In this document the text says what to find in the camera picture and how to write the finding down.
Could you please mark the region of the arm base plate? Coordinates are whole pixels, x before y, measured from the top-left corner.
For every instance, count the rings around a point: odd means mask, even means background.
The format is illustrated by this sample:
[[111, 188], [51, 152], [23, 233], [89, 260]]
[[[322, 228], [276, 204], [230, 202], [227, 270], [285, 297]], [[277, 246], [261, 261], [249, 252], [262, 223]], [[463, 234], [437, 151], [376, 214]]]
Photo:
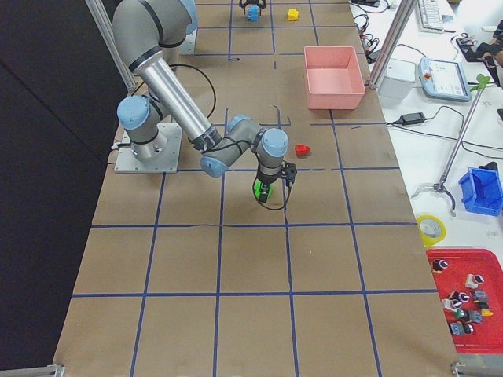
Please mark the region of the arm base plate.
[[183, 43], [177, 46], [178, 53], [181, 55], [194, 55], [196, 49], [196, 36], [197, 31], [187, 35]]
[[158, 123], [158, 134], [148, 144], [130, 141], [124, 133], [114, 171], [117, 174], [176, 174], [180, 155], [182, 128], [177, 123]]

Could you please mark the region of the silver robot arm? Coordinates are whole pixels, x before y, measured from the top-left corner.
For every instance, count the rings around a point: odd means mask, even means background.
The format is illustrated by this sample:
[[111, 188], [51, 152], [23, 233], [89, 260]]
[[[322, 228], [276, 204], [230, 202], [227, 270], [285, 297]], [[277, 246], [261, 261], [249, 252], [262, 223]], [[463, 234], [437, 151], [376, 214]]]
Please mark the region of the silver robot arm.
[[112, 20], [119, 56], [129, 70], [141, 77], [150, 94], [131, 95], [117, 107], [117, 116], [130, 138], [138, 159], [160, 154], [167, 139], [158, 122], [172, 115], [199, 152], [201, 168], [213, 178], [222, 176], [246, 151], [257, 159], [252, 183], [255, 200], [264, 206], [277, 180], [294, 185], [297, 170], [285, 161], [288, 135], [265, 128], [246, 115], [235, 115], [221, 135], [197, 107], [164, 58], [166, 49], [179, 47], [197, 28], [193, 1], [122, 1]]
[[152, 22], [154, 25], [154, 41], [160, 47], [176, 47], [181, 45], [187, 35], [198, 28], [196, 3], [194, 1], [122, 1], [116, 9], [113, 25], [119, 25], [120, 20], [132, 18], [141, 27]]

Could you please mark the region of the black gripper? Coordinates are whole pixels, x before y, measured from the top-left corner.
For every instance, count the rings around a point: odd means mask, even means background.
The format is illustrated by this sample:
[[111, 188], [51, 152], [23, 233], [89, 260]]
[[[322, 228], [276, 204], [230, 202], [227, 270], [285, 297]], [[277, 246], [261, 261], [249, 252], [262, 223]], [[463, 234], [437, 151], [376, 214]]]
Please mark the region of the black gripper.
[[288, 187], [295, 183], [297, 169], [294, 163], [283, 159], [258, 160], [257, 199], [260, 203], [266, 203], [274, 193], [274, 182], [277, 179], [285, 180]]
[[259, 7], [259, 9], [265, 9], [266, 8], [266, 1], [265, 0], [240, 0], [239, 1], [239, 6], [242, 9], [246, 9], [250, 5], [256, 5]]

